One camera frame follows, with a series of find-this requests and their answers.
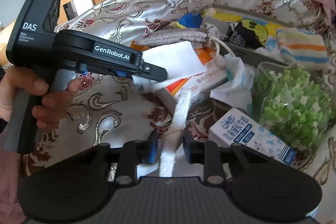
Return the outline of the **white terry cloth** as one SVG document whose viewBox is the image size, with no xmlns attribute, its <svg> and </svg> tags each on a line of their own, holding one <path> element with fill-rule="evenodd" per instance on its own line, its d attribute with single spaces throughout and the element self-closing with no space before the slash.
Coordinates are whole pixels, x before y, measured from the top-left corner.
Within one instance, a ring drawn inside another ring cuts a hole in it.
<svg viewBox="0 0 336 224">
<path fill-rule="evenodd" d="M 154 128 L 159 131 L 159 155 L 154 157 L 153 164 L 141 164 L 137 167 L 142 176 L 171 177 L 174 172 L 179 147 L 182 144 L 182 133 L 186 125 L 187 115 L 191 104 L 191 92 L 183 90 L 182 95 L 175 102 L 173 110 L 169 110 L 163 100 L 159 98 L 158 84 L 150 80 L 134 76 L 134 86 L 141 88 L 143 96 L 154 101 L 160 107 L 158 114 L 154 115 Z"/>
</svg>

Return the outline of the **white plastic wipes packet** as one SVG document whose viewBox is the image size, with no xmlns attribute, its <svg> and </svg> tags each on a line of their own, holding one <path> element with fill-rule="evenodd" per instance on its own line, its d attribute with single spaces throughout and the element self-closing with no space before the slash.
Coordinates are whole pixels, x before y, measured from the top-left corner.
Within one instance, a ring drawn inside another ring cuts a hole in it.
<svg viewBox="0 0 336 224">
<path fill-rule="evenodd" d="M 256 69 L 231 54 L 224 55 L 223 61 L 227 82 L 210 91 L 210 98 L 251 114 Z"/>
</svg>

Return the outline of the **orange cloth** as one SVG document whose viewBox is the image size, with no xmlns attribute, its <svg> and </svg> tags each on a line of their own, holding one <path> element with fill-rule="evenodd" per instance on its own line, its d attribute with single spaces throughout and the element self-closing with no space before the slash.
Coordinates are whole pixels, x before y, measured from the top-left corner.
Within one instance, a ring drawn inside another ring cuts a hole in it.
<svg viewBox="0 0 336 224">
<path fill-rule="evenodd" d="M 134 50 L 137 50 L 137 51 L 141 51 L 141 52 L 143 51 L 143 46 L 140 46 L 140 45 L 136 44 L 135 40 L 131 41 L 130 47 Z"/>
</svg>

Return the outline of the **grey drawstring pouch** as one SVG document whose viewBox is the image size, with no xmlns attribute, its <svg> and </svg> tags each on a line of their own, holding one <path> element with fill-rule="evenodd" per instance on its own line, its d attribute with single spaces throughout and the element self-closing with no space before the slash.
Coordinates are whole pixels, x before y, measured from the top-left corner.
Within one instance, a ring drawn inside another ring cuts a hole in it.
<svg viewBox="0 0 336 224">
<path fill-rule="evenodd" d="M 147 38 L 135 41 L 135 45 L 153 48 L 184 41 L 191 42 L 194 48 L 212 48 L 216 55 L 219 55 L 221 48 L 224 48 L 231 56 L 236 56 L 233 50 L 220 39 L 219 30 L 209 23 L 205 23 L 201 28 L 157 31 Z"/>
</svg>

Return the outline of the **navy blue patterned sock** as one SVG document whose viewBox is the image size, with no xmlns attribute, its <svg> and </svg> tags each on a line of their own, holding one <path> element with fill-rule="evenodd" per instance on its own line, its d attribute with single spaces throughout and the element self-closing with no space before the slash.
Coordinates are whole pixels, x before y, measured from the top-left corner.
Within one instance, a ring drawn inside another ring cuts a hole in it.
<svg viewBox="0 0 336 224">
<path fill-rule="evenodd" d="M 242 19 L 230 33 L 228 41 L 238 47 L 256 50 L 264 47 L 267 38 L 268 31 L 263 25 L 250 19 Z"/>
</svg>

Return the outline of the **striped pastel towel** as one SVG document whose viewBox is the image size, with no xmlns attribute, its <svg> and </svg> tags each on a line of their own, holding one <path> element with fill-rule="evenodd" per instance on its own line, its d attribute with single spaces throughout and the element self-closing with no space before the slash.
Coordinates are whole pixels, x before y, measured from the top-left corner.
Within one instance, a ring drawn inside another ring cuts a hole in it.
<svg viewBox="0 0 336 224">
<path fill-rule="evenodd" d="M 303 29 L 279 28 L 267 39 L 265 49 L 283 63 L 310 71 L 323 71 L 329 62 L 322 36 Z"/>
</svg>

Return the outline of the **white tissue paper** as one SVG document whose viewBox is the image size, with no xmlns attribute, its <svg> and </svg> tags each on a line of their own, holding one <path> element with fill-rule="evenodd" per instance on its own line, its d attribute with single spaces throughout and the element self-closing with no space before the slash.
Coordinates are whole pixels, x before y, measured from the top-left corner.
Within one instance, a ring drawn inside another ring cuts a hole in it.
<svg viewBox="0 0 336 224">
<path fill-rule="evenodd" d="M 166 69 L 167 80 L 159 83 L 163 87 L 206 71 L 188 41 L 154 47 L 144 51 L 142 56 L 145 62 Z"/>
</svg>

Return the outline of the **blue white carton box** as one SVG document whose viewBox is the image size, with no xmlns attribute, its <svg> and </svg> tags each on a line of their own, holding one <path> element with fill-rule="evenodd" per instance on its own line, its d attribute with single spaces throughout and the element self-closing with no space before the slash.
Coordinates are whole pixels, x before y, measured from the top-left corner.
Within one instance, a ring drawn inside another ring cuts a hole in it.
<svg viewBox="0 0 336 224">
<path fill-rule="evenodd" d="M 237 108 L 231 108 L 209 129 L 209 140 L 220 147 L 240 143 L 288 166 L 296 151 Z"/>
</svg>

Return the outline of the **floral satin bedspread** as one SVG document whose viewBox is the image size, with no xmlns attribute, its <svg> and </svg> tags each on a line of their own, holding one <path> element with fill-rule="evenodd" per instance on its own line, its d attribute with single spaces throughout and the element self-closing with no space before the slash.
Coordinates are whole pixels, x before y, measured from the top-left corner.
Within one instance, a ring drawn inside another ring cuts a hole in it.
<svg viewBox="0 0 336 224">
<path fill-rule="evenodd" d="M 234 10 L 249 18 L 303 28 L 323 36 L 329 65 L 323 76 L 335 87 L 335 27 L 326 9 L 314 0 L 106 0 L 57 26 L 129 46 L 157 31 L 169 30 L 189 12 L 218 6 L 228 18 Z M 121 146 L 126 141 L 160 134 L 169 128 L 171 114 L 154 93 L 141 94 L 131 80 L 88 73 L 58 129 L 44 133 L 32 153 L 1 157 L 1 223 L 21 223 L 25 216 L 16 199 L 17 179 L 43 170 L 103 141 Z"/>
</svg>

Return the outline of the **orange white medicine box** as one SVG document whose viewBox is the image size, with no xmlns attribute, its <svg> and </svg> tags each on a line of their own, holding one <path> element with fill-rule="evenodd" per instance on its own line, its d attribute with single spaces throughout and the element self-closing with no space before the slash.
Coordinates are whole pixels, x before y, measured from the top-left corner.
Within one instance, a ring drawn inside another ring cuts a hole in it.
<svg viewBox="0 0 336 224">
<path fill-rule="evenodd" d="M 224 57 L 216 55 L 210 48 L 198 48 L 195 50 L 199 60 L 205 66 L 206 71 L 180 79 L 157 91 L 158 97 L 169 112 L 173 113 L 177 100 L 184 90 L 191 91 L 190 107 L 194 108 L 201 102 L 210 98 L 210 92 L 228 81 Z"/>
</svg>

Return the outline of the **grey tray with cartoon print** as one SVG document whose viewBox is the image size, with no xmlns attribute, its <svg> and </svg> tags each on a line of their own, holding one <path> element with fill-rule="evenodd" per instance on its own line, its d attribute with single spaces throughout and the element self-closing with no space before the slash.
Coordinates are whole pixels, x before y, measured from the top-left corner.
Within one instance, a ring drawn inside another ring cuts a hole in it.
<svg viewBox="0 0 336 224">
<path fill-rule="evenodd" d="M 321 35 L 274 22 L 232 14 L 210 8 L 203 13 L 188 13 L 177 20 L 179 28 L 200 28 L 214 25 L 222 40 L 249 48 L 283 63 L 320 71 L 327 68 L 328 56 Z"/>
</svg>

